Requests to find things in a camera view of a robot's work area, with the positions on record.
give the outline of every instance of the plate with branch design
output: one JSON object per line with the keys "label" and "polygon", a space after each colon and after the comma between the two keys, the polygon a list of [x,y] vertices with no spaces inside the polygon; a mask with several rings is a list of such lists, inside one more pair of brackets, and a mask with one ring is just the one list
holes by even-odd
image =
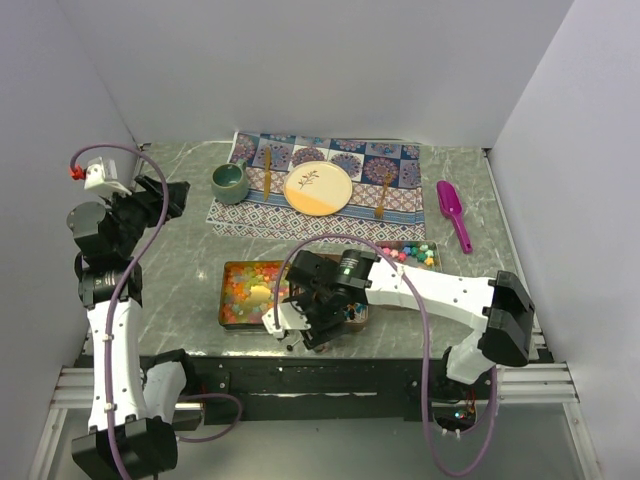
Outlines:
{"label": "plate with branch design", "polygon": [[321,217],[341,210],[351,198],[353,184],[347,172],[329,162],[305,162],[284,181],[284,196],[293,208]]}

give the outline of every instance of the teal mug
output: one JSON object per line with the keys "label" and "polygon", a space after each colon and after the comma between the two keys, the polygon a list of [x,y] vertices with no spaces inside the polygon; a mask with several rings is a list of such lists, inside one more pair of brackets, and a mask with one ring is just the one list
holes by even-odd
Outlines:
{"label": "teal mug", "polygon": [[220,203],[233,205],[240,203],[249,194],[247,163],[240,165],[226,163],[220,165],[211,174],[211,191]]}

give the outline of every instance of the placemat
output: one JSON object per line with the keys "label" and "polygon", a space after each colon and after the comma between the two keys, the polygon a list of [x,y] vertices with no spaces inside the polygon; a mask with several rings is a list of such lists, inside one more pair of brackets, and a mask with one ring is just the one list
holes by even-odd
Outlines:
{"label": "placemat", "polygon": [[[265,202],[266,146],[271,147],[271,190]],[[247,162],[249,195],[238,205],[223,205],[214,199],[207,222],[225,236],[302,240],[342,233],[372,241],[425,239],[419,159],[420,150],[414,145],[236,133],[229,162]],[[330,161],[351,177],[353,194],[339,212],[311,217],[287,203],[283,195],[285,177],[309,161]],[[373,211],[387,174],[393,180],[384,201],[384,219],[377,220]]]}

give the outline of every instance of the marble tabletop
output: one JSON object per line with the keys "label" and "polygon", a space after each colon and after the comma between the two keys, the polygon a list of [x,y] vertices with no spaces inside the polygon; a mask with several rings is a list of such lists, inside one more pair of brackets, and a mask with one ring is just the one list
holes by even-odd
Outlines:
{"label": "marble tabletop", "polygon": [[[333,340],[322,354],[307,351],[302,343],[288,352],[290,341],[278,342],[266,333],[224,330],[218,324],[224,264],[232,260],[282,259],[296,242],[222,238],[205,223],[212,201],[208,176],[216,165],[226,162],[230,143],[156,143],[146,150],[169,181],[186,180],[191,190],[183,216],[165,225],[141,261],[142,355],[184,348],[191,355],[212,356],[422,357],[421,319],[414,311],[372,307],[362,332]],[[498,270],[516,271],[482,150],[422,146],[421,168],[427,239],[438,243],[444,273],[495,276]],[[474,248],[470,255],[462,253],[450,221],[440,214],[435,185],[441,179],[457,187],[465,207],[464,220]],[[322,244],[312,249],[339,253],[344,247]],[[470,333],[468,327],[436,316],[431,317],[430,330],[432,358],[441,357],[448,346]]]}

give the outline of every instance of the wire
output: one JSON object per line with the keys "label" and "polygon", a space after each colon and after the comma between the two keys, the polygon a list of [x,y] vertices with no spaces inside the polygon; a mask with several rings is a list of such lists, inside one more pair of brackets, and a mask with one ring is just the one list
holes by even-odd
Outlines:
{"label": "wire", "polygon": [[[378,255],[380,255],[389,265],[391,265],[394,271],[396,272],[398,271],[398,267],[395,264],[395,262],[388,255],[386,255],[380,247],[375,245],[373,242],[364,240],[362,238],[354,237],[352,235],[341,235],[341,234],[318,235],[315,237],[311,237],[303,242],[300,242],[287,254],[287,256],[282,262],[282,265],[280,266],[280,269],[278,270],[278,276],[276,277],[276,282],[274,286],[275,292],[278,292],[280,289],[280,282],[282,281],[284,270],[286,268],[286,265],[291,261],[291,258],[296,253],[298,253],[298,251],[301,250],[305,245],[308,245],[309,243],[312,243],[312,242],[316,242],[318,240],[325,240],[327,238],[349,240],[352,242],[360,243],[362,245],[366,245],[369,248],[373,249]],[[483,412],[482,417],[476,422],[476,424],[464,432],[464,433],[470,433],[473,430],[475,430],[482,423],[482,421],[484,420],[484,417],[488,415],[489,429],[487,431],[487,436],[485,438],[485,441],[482,447],[480,448],[480,451],[478,452],[478,455],[476,456],[476,458],[466,468],[459,470],[457,472],[449,470],[444,465],[444,463],[442,462],[442,460],[440,459],[440,457],[438,456],[435,450],[433,432],[431,431],[431,428],[429,428],[429,421],[428,421],[429,419],[429,354],[430,354],[429,314],[427,313],[427,309],[424,305],[424,301],[420,296],[420,294],[418,293],[418,290],[416,289],[413,282],[404,273],[402,274],[401,279],[407,285],[407,287],[409,287],[409,290],[411,290],[411,293],[413,294],[413,297],[415,298],[416,303],[418,304],[418,310],[420,310],[420,316],[422,317],[422,323],[423,323],[424,350],[423,350],[423,357],[422,357],[422,380],[421,380],[422,385],[421,385],[421,395],[420,395],[423,434],[425,436],[425,439],[427,440],[429,448],[431,449],[431,455],[433,457],[433,461],[438,467],[438,469],[442,473],[450,477],[464,477],[469,473],[471,473],[473,470],[475,470],[476,467],[480,464],[485,454],[487,453],[487,450],[491,443],[491,438],[493,437],[493,430],[495,427],[495,417],[498,410],[498,400],[497,400],[498,375],[496,372],[496,367],[491,368],[491,393],[489,394],[489,402],[487,404],[487,408]],[[278,295],[277,294],[274,296],[274,301],[273,301],[273,316],[274,316],[273,320],[274,320],[275,327],[276,329],[279,329],[280,319],[278,318]]]}
{"label": "wire", "polygon": [[[114,148],[117,150],[124,150],[125,152],[132,153],[142,158],[145,162],[147,162],[151,166],[151,168],[155,170],[160,180],[160,183],[162,184],[162,210],[160,211],[158,224],[154,229],[153,233],[151,234],[151,237],[149,237],[149,240],[147,241],[147,243],[144,244],[144,246],[140,249],[140,251],[133,256],[133,259],[131,260],[131,262],[129,262],[129,265],[127,266],[124,273],[120,277],[120,280],[116,284],[113,290],[113,294],[111,295],[111,300],[109,301],[109,309],[107,310],[107,320],[105,325],[105,335],[106,335],[105,338],[111,338],[112,331],[113,331],[113,316],[116,310],[116,305],[118,304],[120,293],[122,292],[122,289],[126,285],[127,280],[131,275],[131,272],[133,271],[135,266],[140,262],[140,258],[142,258],[142,256],[147,252],[151,244],[154,242],[154,240],[160,233],[160,230],[162,229],[162,226],[164,225],[164,222],[167,218],[167,210],[169,209],[169,186],[167,185],[167,180],[164,177],[162,170],[160,169],[160,167],[156,162],[154,162],[146,153],[143,153],[139,150],[136,150],[126,145],[99,143],[96,145],[89,145],[87,147],[81,148],[73,155],[73,157],[71,157],[71,161],[69,162],[69,168],[71,169],[71,171],[72,172],[78,171],[79,167],[78,168],[76,167],[76,162],[78,161],[78,158],[80,157],[80,155],[82,155],[85,152],[88,152],[89,150],[95,150],[97,148]],[[113,405],[112,347],[113,345],[111,341],[105,342],[105,345],[104,345],[105,400],[107,404],[111,404],[111,405]],[[213,437],[210,437],[209,439],[213,440],[215,438],[220,438],[221,436],[226,435],[227,433],[229,433],[229,431],[231,431],[233,427],[236,426],[236,424],[240,420],[240,416],[242,415],[242,404],[240,403],[240,400],[238,400],[237,398],[231,395],[222,394],[222,393],[193,395],[192,397],[187,397],[187,398],[196,399],[197,397],[198,398],[227,398],[235,401],[238,404],[238,416],[236,417],[235,421],[231,424],[231,426],[225,429],[224,431],[222,431],[221,433],[214,435]],[[107,410],[107,436],[109,439],[109,447],[111,448],[111,455],[113,456],[113,462],[116,465],[118,473],[123,478],[123,480],[131,480],[131,477],[129,476],[127,469],[124,466],[124,462],[122,461],[122,457],[120,456],[120,451],[118,450],[118,444],[116,442],[116,432],[115,432],[115,413],[113,410]],[[200,441],[208,441],[209,439],[184,439],[184,441],[190,442],[190,443],[197,443]]]}

